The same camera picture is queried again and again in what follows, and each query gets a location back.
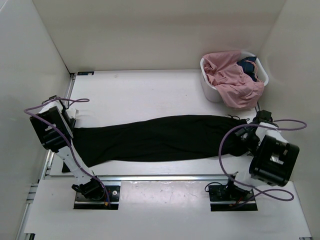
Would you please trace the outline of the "black trousers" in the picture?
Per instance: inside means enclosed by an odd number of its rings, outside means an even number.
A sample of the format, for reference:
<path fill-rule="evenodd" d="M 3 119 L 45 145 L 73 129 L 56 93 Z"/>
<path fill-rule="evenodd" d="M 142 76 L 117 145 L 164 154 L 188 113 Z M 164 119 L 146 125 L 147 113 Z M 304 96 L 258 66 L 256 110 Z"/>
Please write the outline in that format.
<path fill-rule="evenodd" d="M 246 124 L 236 116 L 177 115 L 73 131 L 72 145 L 93 167 L 107 161 L 168 162 L 218 156 L 224 135 Z"/>

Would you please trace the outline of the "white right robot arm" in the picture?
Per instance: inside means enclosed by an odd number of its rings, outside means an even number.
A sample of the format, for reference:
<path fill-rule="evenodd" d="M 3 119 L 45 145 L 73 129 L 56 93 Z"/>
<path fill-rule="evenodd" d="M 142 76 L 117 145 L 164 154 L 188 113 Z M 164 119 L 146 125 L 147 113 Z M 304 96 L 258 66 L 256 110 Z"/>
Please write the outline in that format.
<path fill-rule="evenodd" d="M 231 176 L 224 193 L 230 200 L 246 198 L 253 187 L 262 185 L 284 187 L 292 174 L 300 148 L 285 140 L 272 113 L 260 110 L 251 122 L 233 133 L 253 156 L 247 171 Z"/>

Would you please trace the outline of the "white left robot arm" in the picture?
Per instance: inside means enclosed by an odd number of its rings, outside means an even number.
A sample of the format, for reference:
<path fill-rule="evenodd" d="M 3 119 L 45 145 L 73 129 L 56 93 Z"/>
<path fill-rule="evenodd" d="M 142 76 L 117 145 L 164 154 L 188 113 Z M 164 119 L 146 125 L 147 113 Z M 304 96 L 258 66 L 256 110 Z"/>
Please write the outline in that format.
<path fill-rule="evenodd" d="M 105 187 L 83 162 L 72 143 L 78 111 L 71 105 L 88 101 L 87 98 L 72 100 L 54 95 L 39 106 L 25 109 L 24 113 L 29 115 L 41 145 L 62 159 L 75 177 L 76 184 L 71 188 L 87 199 L 99 201 L 106 196 Z"/>

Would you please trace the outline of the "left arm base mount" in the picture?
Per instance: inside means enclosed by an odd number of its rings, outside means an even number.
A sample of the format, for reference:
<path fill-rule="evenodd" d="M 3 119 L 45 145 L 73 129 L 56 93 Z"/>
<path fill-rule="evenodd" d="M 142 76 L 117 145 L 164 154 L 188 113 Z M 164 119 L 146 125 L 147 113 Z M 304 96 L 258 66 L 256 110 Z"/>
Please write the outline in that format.
<path fill-rule="evenodd" d="M 105 182 L 104 186 L 108 194 L 108 199 L 105 190 L 102 188 L 94 193 L 93 197 L 85 197 L 79 189 L 75 190 L 74 210 L 118 210 L 121 183 L 120 182 Z"/>

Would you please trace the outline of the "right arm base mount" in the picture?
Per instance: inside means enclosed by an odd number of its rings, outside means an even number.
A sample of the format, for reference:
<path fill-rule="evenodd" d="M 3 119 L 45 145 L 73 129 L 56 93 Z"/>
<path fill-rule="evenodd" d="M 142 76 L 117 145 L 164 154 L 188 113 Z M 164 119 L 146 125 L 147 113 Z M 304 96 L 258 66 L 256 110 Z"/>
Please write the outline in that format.
<path fill-rule="evenodd" d="M 204 187 L 209 194 L 211 212 L 251 212 L 257 211 L 253 191 L 243 190 L 231 184 L 211 182 Z"/>

